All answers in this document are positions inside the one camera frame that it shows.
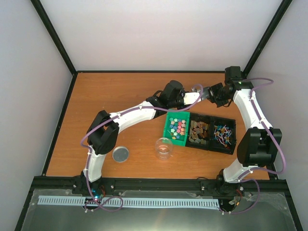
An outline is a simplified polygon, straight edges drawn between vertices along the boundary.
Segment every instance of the metal lid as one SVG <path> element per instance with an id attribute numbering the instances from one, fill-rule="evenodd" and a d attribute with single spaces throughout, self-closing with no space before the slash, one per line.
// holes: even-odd
<path id="1" fill-rule="evenodd" d="M 129 155 L 129 151 L 127 147 L 124 147 L 124 146 L 118 146 L 112 152 L 112 158 L 116 162 L 119 162 L 119 163 L 126 161 L 128 158 L 128 155 Z"/>

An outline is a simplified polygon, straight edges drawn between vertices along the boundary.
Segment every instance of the robotic arm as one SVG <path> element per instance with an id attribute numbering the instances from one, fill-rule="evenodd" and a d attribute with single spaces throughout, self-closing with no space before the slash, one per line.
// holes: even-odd
<path id="1" fill-rule="evenodd" d="M 234 101 L 241 112 L 246 127 L 246 133 L 237 148 L 237 159 L 229 167 L 221 170 L 218 175 L 219 187 L 225 183 L 238 183 L 249 173 L 248 171 L 247 174 L 243 175 L 247 170 L 253 167 L 264 167 L 275 161 L 277 148 L 267 135 L 261 121 L 270 129 L 278 143 L 281 141 L 282 133 L 280 129 L 273 129 L 272 125 L 266 120 L 255 99 L 255 94 L 253 94 L 254 103 L 262 119 L 258 118 L 250 102 L 252 88 L 252 83 L 242 78 L 240 67 L 231 66 L 225 70 L 225 86 L 219 83 L 203 90 L 200 101 L 209 99 L 212 103 L 216 103 L 217 107 L 228 104 L 229 100 Z M 172 80 L 163 91 L 157 91 L 137 107 L 154 106 L 164 109 L 182 109 L 194 103 L 199 95 L 198 91 L 186 92 L 179 82 Z M 102 127 L 89 135 L 88 144 L 94 150 L 89 163 L 89 181 L 94 182 L 101 177 L 105 156 L 115 147 L 117 136 L 121 131 L 144 120 L 157 118 L 165 113 L 155 109 L 134 110 L 108 123 L 107 127 Z M 121 115 L 121 112 L 110 114 L 105 111 L 99 112 L 88 132 L 116 115 Z"/>

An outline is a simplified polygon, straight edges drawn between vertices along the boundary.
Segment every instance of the gray floor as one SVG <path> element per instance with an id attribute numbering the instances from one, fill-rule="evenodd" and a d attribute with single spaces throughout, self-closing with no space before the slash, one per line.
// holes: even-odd
<path id="1" fill-rule="evenodd" d="M 122 208 L 85 213 L 81 206 L 37 205 L 30 209 L 23 230 L 29 231 L 292 231 L 294 223 L 280 197 L 264 197 L 242 215 L 222 215 L 207 209 Z M 244 198 L 235 211 L 250 206 Z"/>

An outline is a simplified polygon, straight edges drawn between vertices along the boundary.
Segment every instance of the clear plastic container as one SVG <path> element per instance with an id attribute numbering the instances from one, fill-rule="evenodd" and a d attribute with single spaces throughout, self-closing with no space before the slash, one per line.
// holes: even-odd
<path id="1" fill-rule="evenodd" d="M 157 158 L 167 160 L 170 158 L 173 149 L 173 144 L 168 138 L 160 138 L 155 143 L 155 150 Z"/>

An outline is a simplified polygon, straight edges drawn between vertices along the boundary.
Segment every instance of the black metal frame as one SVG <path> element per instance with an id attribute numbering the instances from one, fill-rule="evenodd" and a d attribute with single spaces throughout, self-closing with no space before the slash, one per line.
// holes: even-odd
<path id="1" fill-rule="evenodd" d="M 80 180 L 80 177 L 45 177 L 78 73 L 224 73 L 224 71 L 76 71 L 50 19 L 48 18 L 40 0 L 31 0 L 31 2 L 35 7 L 35 9 L 37 10 L 43 24 L 45 25 L 47 31 L 49 32 L 52 40 L 54 41 L 57 49 L 59 50 L 64 62 L 66 63 L 68 69 L 72 73 L 73 77 L 63 105 L 63 109 L 59 118 L 59 122 L 54 137 L 52 139 L 51 147 L 48 152 L 42 176 L 34 177 L 33 179 L 23 210 L 21 212 L 21 215 L 19 217 L 18 223 L 15 228 L 16 231 L 20 231 L 22 228 L 29 207 L 29 203 L 31 201 L 31 197 L 35 189 L 72 189 L 73 191 L 78 190 L 74 187 L 74 184 L 76 184 L 76 182 Z M 250 70 L 257 61 L 263 48 L 267 44 L 268 40 L 270 39 L 272 33 L 274 32 L 275 28 L 277 27 L 278 23 L 280 22 L 281 18 L 283 17 L 284 13 L 288 9 L 291 2 L 292 0 L 283 0 L 281 2 L 277 12 L 275 13 L 272 21 L 270 22 L 267 30 L 262 36 L 259 44 L 257 45 L 254 53 L 252 54 L 249 62 L 247 63 L 243 71 L 243 75 L 245 77 L 248 76 Z M 275 169 L 275 166 L 274 165 L 267 166 L 267 168 Z M 283 192 L 286 196 L 296 229 L 299 231 L 303 230 L 286 181 L 279 180 L 277 178 L 277 175 L 274 174 L 269 174 L 269 178 L 270 180 L 258 180 L 261 191 Z M 213 196 L 214 198 L 220 200 L 233 198 L 233 195 L 221 196 L 211 190 L 202 190 L 201 188 L 202 186 L 207 187 L 212 184 L 215 184 L 216 180 L 165 180 L 165 179 L 119 179 L 119 178 L 104 178 L 102 180 L 106 183 L 106 185 L 114 186 L 113 189 L 111 189 L 111 187 L 107 188 L 108 194 L 116 194 L 126 190 L 187 191 L 187 192 L 194 192 L 197 195 L 202 195 L 202 196 Z M 257 191 L 254 182 L 245 182 L 242 183 L 242 185 L 247 192 Z"/>

